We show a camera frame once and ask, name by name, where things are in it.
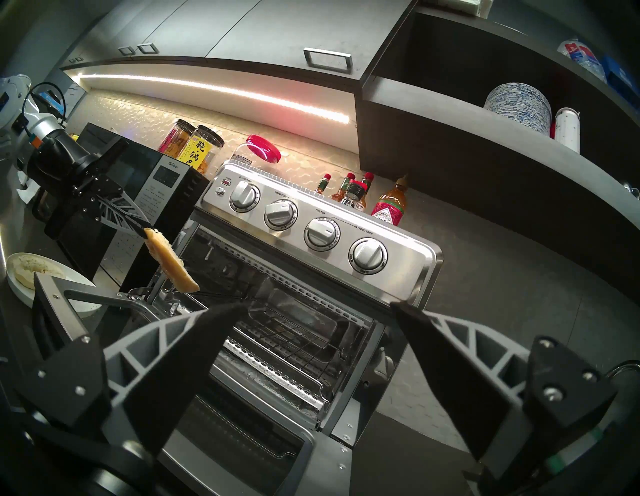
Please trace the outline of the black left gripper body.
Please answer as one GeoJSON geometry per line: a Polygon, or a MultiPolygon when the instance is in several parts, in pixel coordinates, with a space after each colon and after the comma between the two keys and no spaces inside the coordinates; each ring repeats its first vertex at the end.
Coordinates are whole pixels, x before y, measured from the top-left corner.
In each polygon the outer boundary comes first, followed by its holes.
{"type": "Polygon", "coordinates": [[[127,198],[123,187],[108,177],[110,168],[126,151],[124,137],[114,137],[100,152],[90,153],[65,132],[52,132],[35,148],[27,174],[56,201],[45,222],[45,235],[58,240],[77,213],[101,221],[100,199],[127,198]]]}

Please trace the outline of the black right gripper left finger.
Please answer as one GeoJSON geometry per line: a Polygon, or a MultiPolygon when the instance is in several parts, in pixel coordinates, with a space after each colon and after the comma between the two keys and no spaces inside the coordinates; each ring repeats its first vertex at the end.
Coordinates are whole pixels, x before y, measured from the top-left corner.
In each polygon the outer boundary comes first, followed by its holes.
{"type": "Polygon", "coordinates": [[[53,428],[100,444],[134,441],[157,456],[204,384],[248,303],[146,324],[102,348],[87,333],[20,382],[20,399],[53,428]]]}

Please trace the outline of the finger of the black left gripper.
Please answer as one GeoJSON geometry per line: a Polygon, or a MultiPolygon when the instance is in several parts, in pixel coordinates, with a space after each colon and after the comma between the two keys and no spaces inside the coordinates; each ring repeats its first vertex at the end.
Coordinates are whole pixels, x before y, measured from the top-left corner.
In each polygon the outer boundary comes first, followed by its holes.
{"type": "Polygon", "coordinates": [[[147,238],[146,229],[151,229],[151,222],[124,192],[112,196],[112,198],[92,193],[91,203],[91,218],[95,223],[101,223],[132,236],[147,238]]]}

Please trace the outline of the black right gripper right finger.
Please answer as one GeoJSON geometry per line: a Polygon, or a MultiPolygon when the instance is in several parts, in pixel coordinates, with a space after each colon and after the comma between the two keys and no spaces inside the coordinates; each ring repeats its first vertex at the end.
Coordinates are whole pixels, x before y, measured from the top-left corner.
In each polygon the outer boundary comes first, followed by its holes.
{"type": "Polygon", "coordinates": [[[474,459],[481,481],[527,481],[597,427],[618,391],[557,339],[529,349],[475,322],[394,303],[423,375],[474,459]]]}

